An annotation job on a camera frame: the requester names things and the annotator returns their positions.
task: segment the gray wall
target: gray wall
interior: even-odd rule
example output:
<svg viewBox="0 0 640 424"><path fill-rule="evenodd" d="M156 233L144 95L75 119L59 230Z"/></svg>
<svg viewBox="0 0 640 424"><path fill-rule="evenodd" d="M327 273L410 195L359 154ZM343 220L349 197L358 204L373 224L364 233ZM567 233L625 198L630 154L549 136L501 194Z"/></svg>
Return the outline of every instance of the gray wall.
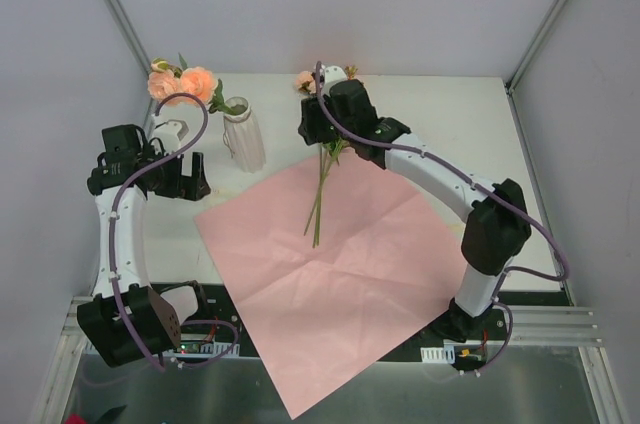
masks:
<svg viewBox="0 0 640 424"><path fill-rule="evenodd" d="M152 56L218 72L509 77L553 0L122 0Z"/></svg>
<svg viewBox="0 0 640 424"><path fill-rule="evenodd" d="M640 0L572 0L516 102L571 288L640 422Z"/></svg>
<svg viewBox="0 0 640 424"><path fill-rule="evenodd" d="M100 130L140 123L147 100L102 0L0 5L0 421L23 423L94 274Z"/></svg>

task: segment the white table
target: white table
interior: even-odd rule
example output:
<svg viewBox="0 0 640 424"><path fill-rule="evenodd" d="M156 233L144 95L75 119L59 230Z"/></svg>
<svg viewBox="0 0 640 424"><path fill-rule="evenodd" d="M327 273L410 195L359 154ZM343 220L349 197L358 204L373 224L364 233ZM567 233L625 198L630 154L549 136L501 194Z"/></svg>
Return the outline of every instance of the white table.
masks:
<svg viewBox="0 0 640 424"><path fill-rule="evenodd" d="M145 216L144 247L152 282L221 283L220 276L200 239L196 214L237 196L248 187L300 160L317 155L297 134L300 95L293 89L294 76L274 74L221 74L225 97L240 95L257 113L266 166L256 174L242 172L222 142L222 116L214 114L194 150L205 156L207 180L214 193L200 202L150 196ZM362 80L380 116L391 116L411 127L436 152L469 172L502 182L518 182L529 213L540 219L531 179L516 133L503 83L498 78L363 76ZM190 128L184 142L199 129L201 111L187 104L165 107L163 116L185 120ZM190 172L190 158L184 168ZM425 197L460 238L464 226L442 203ZM546 241L533 231L515 261L553 274L554 265ZM558 284L514 273L503 289L558 290Z"/></svg>

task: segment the white vase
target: white vase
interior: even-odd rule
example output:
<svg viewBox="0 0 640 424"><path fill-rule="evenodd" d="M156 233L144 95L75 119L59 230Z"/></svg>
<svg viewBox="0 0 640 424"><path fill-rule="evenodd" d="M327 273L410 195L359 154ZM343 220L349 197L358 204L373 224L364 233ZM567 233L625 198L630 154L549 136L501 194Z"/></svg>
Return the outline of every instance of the white vase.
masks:
<svg viewBox="0 0 640 424"><path fill-rule="evenodd" d="M242 106L246 110L237 116L224 115L224 143L240 169L259 171L267 159L255 112L244 97L231 97L225 104L232 109Z"/></svg>

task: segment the gray floor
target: gray floor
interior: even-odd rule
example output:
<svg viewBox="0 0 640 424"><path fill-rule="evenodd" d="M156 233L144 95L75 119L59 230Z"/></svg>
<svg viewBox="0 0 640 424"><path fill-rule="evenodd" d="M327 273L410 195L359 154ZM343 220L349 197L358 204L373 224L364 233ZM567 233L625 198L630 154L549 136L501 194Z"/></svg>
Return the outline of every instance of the gray floor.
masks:
<svg viewBox="0 0 640 424"><path fill-rule="evenodd" d="M196 371L164 374L137 362L109 369L86 355L67 413L96 422L127 405L120 424L292 422L257 359L223 359ZM442 382L448 366L376 363L295 420L315 423L596 423L577 350L507 349L480 378ZM108 383L92 387L87 381Z"/></svg>

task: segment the pink paper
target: pink paper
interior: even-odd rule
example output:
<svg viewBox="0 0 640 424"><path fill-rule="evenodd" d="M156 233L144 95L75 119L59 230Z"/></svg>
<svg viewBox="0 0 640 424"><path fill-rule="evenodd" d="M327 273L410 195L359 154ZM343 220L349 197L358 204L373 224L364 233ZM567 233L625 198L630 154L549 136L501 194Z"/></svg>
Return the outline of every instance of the pink paper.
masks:
<svg viewBox="0 0 640 424"><path fill-rule="evenodd" d="M303 236L310 158L196 223L291 418L444 312L466 262L404 178L347 152L325 184L320 247Z"/></svg>

